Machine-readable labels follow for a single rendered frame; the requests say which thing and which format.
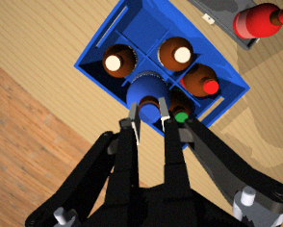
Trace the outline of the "brown bottle with red cap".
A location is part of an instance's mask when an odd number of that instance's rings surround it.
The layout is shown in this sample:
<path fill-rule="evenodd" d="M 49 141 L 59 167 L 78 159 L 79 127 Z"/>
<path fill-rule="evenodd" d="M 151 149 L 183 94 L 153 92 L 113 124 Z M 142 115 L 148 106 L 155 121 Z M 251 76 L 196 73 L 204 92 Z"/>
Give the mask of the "brown bottle with red cap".
<path fill-rule="evenodd" d="M 214 94 L 219 89 L 215 70 L 202 63 L 195 63 L 179 82 L 190 94 L 198 97 Z"/>

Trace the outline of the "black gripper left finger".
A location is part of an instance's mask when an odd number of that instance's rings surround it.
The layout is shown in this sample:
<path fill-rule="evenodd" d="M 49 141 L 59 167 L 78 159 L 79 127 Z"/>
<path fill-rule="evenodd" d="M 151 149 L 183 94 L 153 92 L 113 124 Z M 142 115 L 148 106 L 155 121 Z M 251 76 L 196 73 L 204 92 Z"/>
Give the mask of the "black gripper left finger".
<path fill-rule="evenodd" d="M 130 118 L 118 122 L 118 133 L 101 134 L 56 193 L 27 217 L 25 227 L 79 227 L 90 215 L 108 177 L 97 227 L 132 227 L 132 187 L 140 186 L 138 108 L 138 102 L 131 103 Z"/>

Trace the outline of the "grey rectangular tray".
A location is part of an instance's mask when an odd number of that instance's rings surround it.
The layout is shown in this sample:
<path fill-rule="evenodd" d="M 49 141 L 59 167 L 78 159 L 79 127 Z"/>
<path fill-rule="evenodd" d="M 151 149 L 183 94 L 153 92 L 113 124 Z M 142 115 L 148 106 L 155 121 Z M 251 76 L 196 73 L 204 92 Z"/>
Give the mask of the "grey rectangular tray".
<path fill-rule="evenodd" d="M 253 0 L 187 0 L 202 13 L 215 20 L 223 32 L 237 42 L 244 50 L 250 50 L 258 38 L 240 38 L 233 29 L 237 13 L 256 6 Z M 201 5 L 202 4 L 202 5 Z M 224 24 L 223 24 L 224 23 Z"/>

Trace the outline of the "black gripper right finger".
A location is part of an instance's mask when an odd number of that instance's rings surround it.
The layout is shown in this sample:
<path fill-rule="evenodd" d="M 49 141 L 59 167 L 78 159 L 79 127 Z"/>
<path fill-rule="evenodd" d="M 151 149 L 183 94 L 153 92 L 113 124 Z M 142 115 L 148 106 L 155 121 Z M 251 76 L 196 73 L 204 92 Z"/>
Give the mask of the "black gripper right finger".
<path fill-rule="evenodd" d="M 233 207 L 237 219 L 248 227 L 281 227 L 283 184 L 250 166 L 197 118 L 178 122 L 167 110 L 165 98 L 158 99 L 165 141 L 164 227 L 197 227 L 181 141 Z"/>

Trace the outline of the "blue bottle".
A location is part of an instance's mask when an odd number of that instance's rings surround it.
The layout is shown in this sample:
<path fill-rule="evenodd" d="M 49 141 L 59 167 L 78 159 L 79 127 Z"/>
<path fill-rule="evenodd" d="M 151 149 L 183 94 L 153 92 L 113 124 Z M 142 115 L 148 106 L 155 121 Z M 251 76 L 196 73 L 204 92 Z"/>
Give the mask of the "blue bottle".
<path fill-rule="evenodd" d="M 156 71 L 145 70 L 133 79 L 126 95 L 127 106 L 138 102 L 138 113 L 142 122 L 152 124 L 161 118 L 158 98 L 164 97 L 167 110 L 171 104 L 171 93 L 164 78 Z"/>

